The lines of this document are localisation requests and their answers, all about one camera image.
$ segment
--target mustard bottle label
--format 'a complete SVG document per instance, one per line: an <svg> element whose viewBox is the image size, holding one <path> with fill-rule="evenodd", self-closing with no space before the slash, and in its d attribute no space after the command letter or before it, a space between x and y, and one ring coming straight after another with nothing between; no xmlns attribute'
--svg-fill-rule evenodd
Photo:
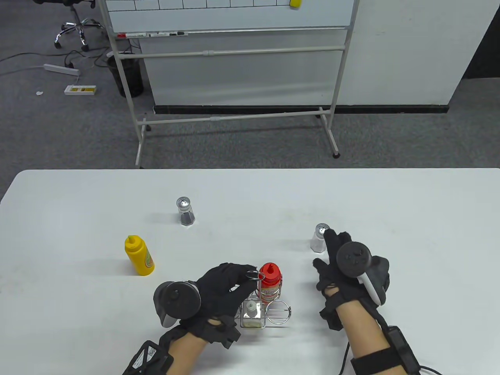
<svg viewBox="0 0 500 375"><path fill-rule="evenodd" d="M147 268L151 268L154 265L153 259L151 259L151 255L150 255L149 250L146 250L146 262L145 263L146 263Z"/></svg>

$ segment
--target red bottle cap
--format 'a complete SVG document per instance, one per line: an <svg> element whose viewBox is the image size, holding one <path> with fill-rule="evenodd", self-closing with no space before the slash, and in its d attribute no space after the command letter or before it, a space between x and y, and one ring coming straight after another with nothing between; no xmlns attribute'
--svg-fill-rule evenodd
<svg viewBox="0 0 500 375"><path fill-rule="evenodd" d="M281 282L282 275L280 268L274 263L266 263L260 269L265 277L262 280L262 285L266 287L271 287L277 285Z"/></svg>

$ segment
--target whiteboard stand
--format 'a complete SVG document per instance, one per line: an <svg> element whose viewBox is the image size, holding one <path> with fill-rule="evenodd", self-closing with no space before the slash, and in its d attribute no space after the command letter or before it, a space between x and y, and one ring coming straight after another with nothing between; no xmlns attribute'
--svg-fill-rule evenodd
<svg viewBox="0 0 500 375"><path fill-rule="evenodd" d="M358 8L360 0L354 0L350 18L350 24L348 26L328 26L328 27L296 27L296 28L266 28L266 29L228 29L228 30L194 30L190 31L190 34L195 33L237 33L237 32L272 32L272 31L297 31L297 30L347 30L344 44L342 45L328 45L328 46L318 46L318 47L293 47L293 48L267 48L267 49L237 49L237 50L204 50L196 52L174 52L174 53L119 53L116 38L120 36L123 39L139 39L147 38L147 33L150 30L144 30L144 36L140 32L130 32L130 33L116 33L112 28L111 18L108 12L108 7L105 3L106 0L97 0L99 4L100 11L102 13L102 21L106 27L107 34L109 36L109 42L113 55L115 56L116 67L120 75L121 83L123 85L123 91L125 93L125 98L128 104L128 110L132 117L133 126L138 139L137 155L135 158L135 167L141 168L141 159L144 152L147 129L150 126L157 125L169 125L169 124L182 124L182 123L202 123L202 122L218 122L218 121L229 121L229 120L246 120L246 119L268 119L268 118L281 118L281 117L295 117L295 116L316 116L319 117L326 136L331 146L333 152L333 158L338 159L340 157L339 148L335 142L335 137L333 135L333 124L335 109L337 107L337 101L339 99L339 92L342 84L342 78L344 75L344 70L346 68L347 56L349 53L349 47L351 45L351 39L353 36L353 30L356 23L356 16L358 14ZM146 120L143 118L142 121L138 121L134 102L130 93L129 85L125 76L125 71L123 68L122 60L126 59L157 59L157 58L178 58L178 57L211 57L211 56L234 56L234 55L260 55L260 54L290 54L290 53L303 53L303 52L326 52L326 51L342 51L342 57L340 60L340 65L336 74L335 86L333 88L333 95L331 100L331 106L329 109L320 107L319 110L312 111L300 111L300 112L285 112L285 113L263 113L263 114L245 114L245 115L228 115L228 116L210 116L202 118L181 118L181 119L169 119L169 120Z"/></svg>

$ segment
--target office chair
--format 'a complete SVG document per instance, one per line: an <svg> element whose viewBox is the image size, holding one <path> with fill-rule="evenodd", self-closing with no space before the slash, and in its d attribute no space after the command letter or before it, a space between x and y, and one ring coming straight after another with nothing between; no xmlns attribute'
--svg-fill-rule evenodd
<svg viewBox="0 0 500 375"><path fill-rule="evenodd" d="M57 34L54 40L55 48L61 48L61 43L59 43L59 38L63 34L71 33L73 31L78 31L81 40L81 50L87 52L89 50L89 46L87 45L87 41L85 40L84 28L98 28L104 29L104 26L97 22L92 18L85 18L83 21L80 21L80 17L78 17L77 10L74 5L81 3L82 1L89 2L90 7L94 9L96 7L96 0L33 0L37 4L43 3L56 3L63 4L65 7L69 7L69 10L73 14L74 22L65 22L61 26L61 32Z"/></svg>

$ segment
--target black glove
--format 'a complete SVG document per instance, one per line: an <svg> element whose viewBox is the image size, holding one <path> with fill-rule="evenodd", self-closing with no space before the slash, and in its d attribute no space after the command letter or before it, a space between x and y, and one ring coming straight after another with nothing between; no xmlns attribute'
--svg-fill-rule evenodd
<svg viewBox="0 0 500 375"><path fill-rule="evenodd" d="M210 269L195 282L201 296L201 307L195 316L180 321L180 327L210 343L219 342L229 349L240 338L235 315L242 302L257 289L257 281L247 277L256 271L253 265L222 263ZM209 319L222 324L213 325Z"/></svg>
<svg viewBox="0 0 500 375"><path fill-rule="evenodd" d="M337 235L333 229L327 229L324 232L324 241L326 242L330 264L326 264L319 258L312 261L312 265L319 274L316 289L326 297L325 308L319 314L328 322L331 330L340 331L343 326L335 310L338 306L354 300L362 300L364 304L373 306L374 309L377 308L377 305L372 301L365 286L360 284L357 278L344 275L337 265L337 252L342 245L352 241L349 233L342 232ZM333 296L327 297L325 289L330 285L335 285L339 291Z"/></svg>

